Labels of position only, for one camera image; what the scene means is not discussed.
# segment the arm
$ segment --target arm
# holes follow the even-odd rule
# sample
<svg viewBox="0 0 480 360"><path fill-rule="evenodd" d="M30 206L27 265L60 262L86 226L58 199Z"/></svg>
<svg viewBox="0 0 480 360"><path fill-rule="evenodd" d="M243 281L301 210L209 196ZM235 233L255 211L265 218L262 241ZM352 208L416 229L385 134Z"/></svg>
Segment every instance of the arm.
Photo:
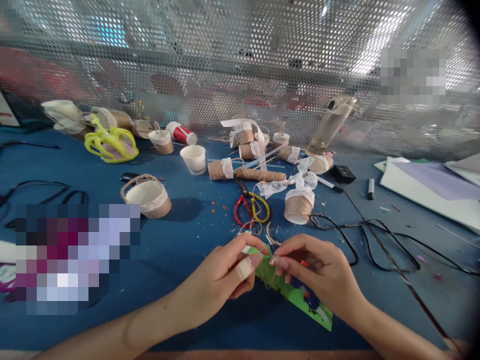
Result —
<svg viewBox="0 0 480 360"><path fill-rule="evenodd" d="M218 246L174 291L118 319L75 335L36 360L130 360L176 334L194 329L213 317L228 299L250 291L260 254L247 256L245 246L270 254L265 244L243 233Z"/></svg>
<svg viewBox="0 0 480 360"><path fill-rule="evenodd" d="M299 263L305 260L309 267ZM385 359L441 360L447 354L380 311L362 294L344 253L331 242L300 234L278 248L270 261L309 286L335 315L362 335Z"/></svg>

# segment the pen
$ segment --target pen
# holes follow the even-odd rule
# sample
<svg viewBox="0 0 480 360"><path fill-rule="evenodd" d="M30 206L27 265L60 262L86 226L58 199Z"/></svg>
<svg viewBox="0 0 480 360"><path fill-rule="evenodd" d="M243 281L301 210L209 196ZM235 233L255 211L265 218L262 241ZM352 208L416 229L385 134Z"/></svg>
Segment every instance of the pen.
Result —
<svg viewBox="0 0 480 360"><path fill-rule="evenodd" d="M374 199L374 196L375 195L375 180L374 179L370 179L368 180L368 195L367 195L367 199L368 200L373 200Z"/></svg>
<svg viewBox="0 0 480 360"><path fill-rule="evenodd" d="M322 179L320 176L317 176L316 178L318 179L318 181L320 183L328 186L330 189L335 190L337 193L343 193L344 192L344 190L341 187L338 187L337 185L333 185L331 182L328 182L327 180Z"/></svg>

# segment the perforated metal mesh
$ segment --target perforated metal mesh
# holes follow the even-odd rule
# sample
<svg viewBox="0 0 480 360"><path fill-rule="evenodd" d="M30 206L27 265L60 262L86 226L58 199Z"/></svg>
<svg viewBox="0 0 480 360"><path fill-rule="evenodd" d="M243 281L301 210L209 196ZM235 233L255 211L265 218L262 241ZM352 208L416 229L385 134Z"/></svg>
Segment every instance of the perforated metal mesh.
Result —
<svg viewBox="0 0 480 360"><path fill-rule="evenodd" d="M3 47L4 90L179 121L221 136L242 115L286 122L305 146L329 99L363 109L337 151L439 160L480 152L479 49L440 0L25 0L24 41ZM446 102L380 103L382 48L445 49Z"/></svg>

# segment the clear plastic bottle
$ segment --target clear plastic bottle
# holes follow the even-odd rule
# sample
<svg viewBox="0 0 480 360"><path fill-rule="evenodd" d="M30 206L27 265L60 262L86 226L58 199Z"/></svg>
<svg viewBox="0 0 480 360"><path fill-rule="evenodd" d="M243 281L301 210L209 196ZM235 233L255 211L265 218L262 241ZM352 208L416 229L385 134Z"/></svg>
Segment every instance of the clear plastic bottle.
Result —
<svg viewBox="0 0 480 360"><path fill-rule="evenodd" d="M352 111L362 111L356 98L343 94L333 97L328 103L325 115L321 118L320 125L313 134L310 144L306 148L307 155L322 155Z"/></svg>

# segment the black marker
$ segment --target black marker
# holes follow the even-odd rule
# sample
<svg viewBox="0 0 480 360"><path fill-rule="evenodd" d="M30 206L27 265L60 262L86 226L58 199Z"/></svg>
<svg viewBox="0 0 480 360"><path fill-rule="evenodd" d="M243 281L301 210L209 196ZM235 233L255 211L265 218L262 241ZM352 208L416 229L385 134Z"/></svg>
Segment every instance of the black marker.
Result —
<svg viewBox="0 0 480 360"><path fill-rule="evenodd" d="M374 199L374 192L375 192L375 180L370 179L368 180L368 195L367 195L368 200Z"/></svg>

